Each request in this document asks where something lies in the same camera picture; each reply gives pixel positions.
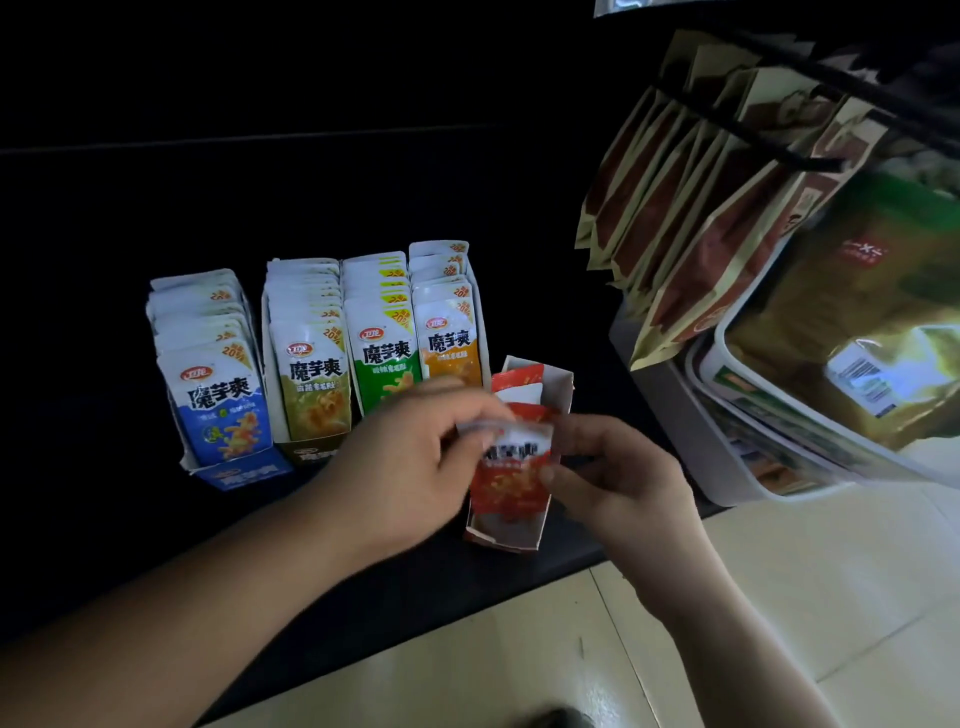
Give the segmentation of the row of orange packets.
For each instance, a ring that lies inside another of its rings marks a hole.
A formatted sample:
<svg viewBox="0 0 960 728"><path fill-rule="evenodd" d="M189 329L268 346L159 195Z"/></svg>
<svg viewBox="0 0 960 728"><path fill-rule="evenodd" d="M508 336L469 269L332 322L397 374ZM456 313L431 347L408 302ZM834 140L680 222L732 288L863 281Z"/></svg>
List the row of orange packets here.
<svg viewBox="0 0 960 728"><path fill-rule="evenodd" d="M414 325L424 380L483 384L469 243L425 240L409 246Z"/></svg>

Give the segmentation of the row of green packets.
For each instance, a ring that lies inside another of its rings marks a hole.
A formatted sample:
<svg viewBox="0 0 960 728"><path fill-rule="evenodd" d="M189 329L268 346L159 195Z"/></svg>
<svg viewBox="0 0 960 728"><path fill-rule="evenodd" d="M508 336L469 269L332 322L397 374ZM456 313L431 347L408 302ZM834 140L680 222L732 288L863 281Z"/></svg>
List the row of green packets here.
<svg viewBox="0 0 960 728"><path fill-rule="evenodd" d="M369 415L387 397L422 379L406 254L342 261L343 312L358 406Z"/></svg>

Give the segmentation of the person's right hand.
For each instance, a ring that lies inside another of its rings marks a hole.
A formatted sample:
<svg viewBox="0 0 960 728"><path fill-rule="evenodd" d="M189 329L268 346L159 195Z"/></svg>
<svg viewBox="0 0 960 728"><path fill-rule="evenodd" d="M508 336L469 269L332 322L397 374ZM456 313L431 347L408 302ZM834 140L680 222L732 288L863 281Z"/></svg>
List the person's right hand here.
<svg viewBox="0 0 960 728"><path fill-rule="evenodd" d="M623 576L619 566L640 551L678 552L681 543L708 539L679 461L623 420L559 416L553 452L586 458L568 468L596 487L596 509L576 520Z"/></svg>

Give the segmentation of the red cardboard display box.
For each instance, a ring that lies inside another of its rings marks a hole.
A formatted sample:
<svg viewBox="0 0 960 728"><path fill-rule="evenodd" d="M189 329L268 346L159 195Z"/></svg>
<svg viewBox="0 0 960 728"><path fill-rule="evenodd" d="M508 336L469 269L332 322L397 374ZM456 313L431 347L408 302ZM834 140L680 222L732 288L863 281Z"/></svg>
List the red cardboard display box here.
<svg viewBox="0 0 960 728"><path fill-rule="evenodd" d="M498 373L535 363L541 362L509 355L505 358ZM558 415L554 418L555 426L561 415L570 412L574 392L574 374L570 370L542 364L545 371L541 405L552 407L558 411ZM553 452L553 442L551 453L552 457L549 463L557 462L559 457ZM469 497L469 508L464 529L465 538L474 543L505 552L536 552L542 540L546 516L551 503L551 495L549 492L548 494L550 500L546 512L517 519L478 515L472 510L471 497Z"/></svg>

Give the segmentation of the person's left hand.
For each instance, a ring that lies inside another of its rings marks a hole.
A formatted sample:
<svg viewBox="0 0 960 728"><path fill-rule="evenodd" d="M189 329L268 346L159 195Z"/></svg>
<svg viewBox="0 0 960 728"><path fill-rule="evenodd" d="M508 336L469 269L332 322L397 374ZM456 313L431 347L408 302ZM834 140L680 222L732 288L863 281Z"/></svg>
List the person's left hand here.
<svg viewBox="0 0 960 728"><path fill-rule="evenodd" d="M461 509L439 496L442 453L457 426L512 421L507 404L453 377L392 395L349 435L320 478L319 512L351 573L412 549Z"/></svg>

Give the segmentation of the stack of white-edged flat packs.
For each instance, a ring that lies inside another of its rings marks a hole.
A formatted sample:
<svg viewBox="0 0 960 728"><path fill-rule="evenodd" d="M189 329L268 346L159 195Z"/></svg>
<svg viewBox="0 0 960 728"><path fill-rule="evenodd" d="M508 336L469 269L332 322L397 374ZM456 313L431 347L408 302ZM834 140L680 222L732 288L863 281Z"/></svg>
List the stack of white-edged flat packs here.
<svg viewBox="0 0 960 728"><path fill-rule="evenodd" d="M800 503L856 483L936 483L960 491L960 438L891 449L739 360L727 333L746 304L747 297L738 299L714 330L676 357L631 374L711 502Z"/></svg>

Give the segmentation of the large green gold bag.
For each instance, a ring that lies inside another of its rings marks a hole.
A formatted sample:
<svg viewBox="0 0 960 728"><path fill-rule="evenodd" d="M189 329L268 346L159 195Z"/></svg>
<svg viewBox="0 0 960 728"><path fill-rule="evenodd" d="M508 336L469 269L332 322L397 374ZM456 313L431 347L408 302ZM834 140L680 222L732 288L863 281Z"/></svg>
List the large green gold bag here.
<svg viewBox="0 0 960 728"><path fill-rule="evenodd" d="M960 200L858 176L784 255L727 330L730 352L891 451L960 437Z"/></svg>

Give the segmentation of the red snack packet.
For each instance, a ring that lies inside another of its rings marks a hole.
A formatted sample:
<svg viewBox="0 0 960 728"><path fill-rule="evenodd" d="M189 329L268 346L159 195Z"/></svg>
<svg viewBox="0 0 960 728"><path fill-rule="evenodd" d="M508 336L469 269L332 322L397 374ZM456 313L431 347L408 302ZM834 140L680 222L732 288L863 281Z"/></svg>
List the red snack packet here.
<svg viewBox="0 0 960 728"><path fill-rule="evenodd" d="M544 392L543 363L504 370L494 374L490 390L508 405L540 406Z"/></svg>
<svg viewBox="0 0 960 728"><path fill-rule="evenodd" d="M477 419L457 425L459 435L497 431L469 486L471 510L506 520L545 513L550 495L540 470L552 457L554 419L559 412L533 403L509 402L514 420Z"/></svg>

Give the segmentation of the person's right forearm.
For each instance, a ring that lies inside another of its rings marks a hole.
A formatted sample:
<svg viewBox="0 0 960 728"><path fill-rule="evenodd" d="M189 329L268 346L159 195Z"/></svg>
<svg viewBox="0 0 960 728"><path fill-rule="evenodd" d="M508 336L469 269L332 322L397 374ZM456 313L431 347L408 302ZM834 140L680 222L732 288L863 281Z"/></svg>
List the person's right forearm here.
<svg viewBox="0 0 960 728"><path fill-rule="evenodd" d="M704 728L841 728L708 539L619 569L678 650Z"/></svg>

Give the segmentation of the row of hanging brown bags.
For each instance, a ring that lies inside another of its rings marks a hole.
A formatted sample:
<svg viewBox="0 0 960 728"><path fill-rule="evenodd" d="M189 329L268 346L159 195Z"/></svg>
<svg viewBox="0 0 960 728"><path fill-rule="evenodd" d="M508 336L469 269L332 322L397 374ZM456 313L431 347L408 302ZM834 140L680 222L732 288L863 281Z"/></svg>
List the row of hanging brown bags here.
<svg viewBox="0 0 960 728"><path fill-rule="evenodd" d="M648 85L582 201L574 246L606 270L637 333L627 363L675 357L712 329L771 258L867 163L887 133L870 105L830 97L784 65L702 30L676 30L657 78L838 173L780 163Z"/></svg>

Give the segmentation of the row of olive packets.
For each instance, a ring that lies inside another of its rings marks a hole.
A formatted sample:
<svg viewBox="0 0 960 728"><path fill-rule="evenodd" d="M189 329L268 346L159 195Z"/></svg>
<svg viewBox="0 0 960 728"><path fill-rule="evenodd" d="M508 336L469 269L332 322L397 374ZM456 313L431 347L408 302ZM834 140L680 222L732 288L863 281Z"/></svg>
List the row of olive packets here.
<svg viewBox="0 0 960 728"><path fill-rule="evenodd" d="M290 441L349 433L353 387L339 262L270 260L265 294Z"/></svg>

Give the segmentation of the person's left forearm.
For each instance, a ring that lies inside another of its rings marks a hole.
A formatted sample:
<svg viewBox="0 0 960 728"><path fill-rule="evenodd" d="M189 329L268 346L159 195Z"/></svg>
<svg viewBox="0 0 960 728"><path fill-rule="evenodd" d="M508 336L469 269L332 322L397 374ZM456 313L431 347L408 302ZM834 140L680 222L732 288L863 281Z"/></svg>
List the person's left forearm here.
<svg viewBox="0 0 960 728"><path fill-rule="evenodd" d="M355 573L360 488L320 483L0 656L0 728L191 728Z"/></svg>

